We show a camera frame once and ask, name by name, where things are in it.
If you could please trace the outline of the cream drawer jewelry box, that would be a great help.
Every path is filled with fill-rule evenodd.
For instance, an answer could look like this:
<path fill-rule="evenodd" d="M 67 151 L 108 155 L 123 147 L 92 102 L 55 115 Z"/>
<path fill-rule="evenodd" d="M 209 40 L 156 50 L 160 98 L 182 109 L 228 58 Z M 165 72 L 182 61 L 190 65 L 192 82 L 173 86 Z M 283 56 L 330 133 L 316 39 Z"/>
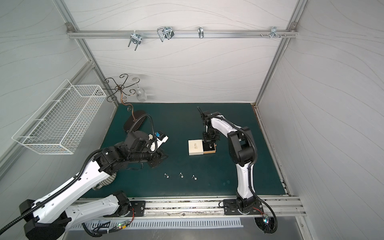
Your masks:
<path fill-rule="evenodd" d="M 215 154 L 217 145 L 214 142 L 204 140 L 189 140 L 189 156 L 198 156 L 204 154 Z"/>

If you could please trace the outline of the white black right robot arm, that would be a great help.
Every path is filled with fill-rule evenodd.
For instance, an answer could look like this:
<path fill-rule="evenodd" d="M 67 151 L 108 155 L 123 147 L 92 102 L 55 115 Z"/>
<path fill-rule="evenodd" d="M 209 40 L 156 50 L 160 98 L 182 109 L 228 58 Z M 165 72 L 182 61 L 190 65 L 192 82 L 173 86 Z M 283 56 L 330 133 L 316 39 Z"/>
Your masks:
<path fill-rule="evenodd" d="M 203 112 L 198 108 L 205 131 L 203 132 L 203 150 L 216 146 L 223 135 L 228 140 L 229 154 L 236 165 L 238 187 L 234 204 L 223 204 L 223 208 L 237 207 L 240 214 L 250 214 L 252 210 L 261 214 L 255 219 L 258 228 L 265 234 L 273 234 L 278 229 L 278 220 L 273 209 L 255 192 L 253 168 L 258 153 L 252 132 L 248 127 L 239 127 L 227 120 L 221 113 Z"/>

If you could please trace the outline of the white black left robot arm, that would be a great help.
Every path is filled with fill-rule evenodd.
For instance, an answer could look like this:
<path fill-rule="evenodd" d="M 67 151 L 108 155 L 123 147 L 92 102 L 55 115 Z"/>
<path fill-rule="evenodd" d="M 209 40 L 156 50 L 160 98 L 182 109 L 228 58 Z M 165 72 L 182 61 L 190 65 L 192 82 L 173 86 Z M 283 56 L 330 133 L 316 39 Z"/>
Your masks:
<path fill-rule="evenodd" d="M 123 191 L 82 205 L 76 205 L 75 201 L 129 164 L 147 163 L 151 168 L 156 167 L 167 158 L 160 148 L 167 140 L 168 136 L 161 131 L 151 135 L 134 131 L 128 133 L 124 142 L 93 151 L 73 178 L 38 200 L 21 203 L 21 215 L 1 228 L 1 233 L 25 220 L 24 231 L 29 240 L 57 240 L 72 226 L 97 217 L 133 215 L 134 208 Z"/>

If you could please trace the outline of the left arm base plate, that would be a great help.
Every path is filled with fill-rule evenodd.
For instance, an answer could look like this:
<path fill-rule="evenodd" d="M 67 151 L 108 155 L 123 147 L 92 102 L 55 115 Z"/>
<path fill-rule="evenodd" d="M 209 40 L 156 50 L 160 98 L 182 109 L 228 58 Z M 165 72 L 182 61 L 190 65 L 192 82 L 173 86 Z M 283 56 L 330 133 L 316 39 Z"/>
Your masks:
<path fill-rule="evenodd" d="M 111 215 L 104 215 L 104 218 L 117 217 L 143 217 L 146 207 L 145 201 L 128 201 L 119 205 L 118 209 Z"/>

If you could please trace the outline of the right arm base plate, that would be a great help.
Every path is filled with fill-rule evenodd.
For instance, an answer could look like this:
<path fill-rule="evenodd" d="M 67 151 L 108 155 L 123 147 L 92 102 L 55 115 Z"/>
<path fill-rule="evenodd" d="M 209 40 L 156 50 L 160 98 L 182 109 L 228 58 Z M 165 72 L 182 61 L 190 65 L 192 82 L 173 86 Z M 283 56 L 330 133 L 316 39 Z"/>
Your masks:
<path fill-rule="evenodd" d="M 250 206 L 245 209 L 241 209 L 238 206 L 237 199 L 224 199 L 219 202 L 218 206 L 224 209 L 225 216 L 235 216 L 235 215 L 264 215 L 264 209 L 262 203 L 259 200 L 256 200 Z"/>

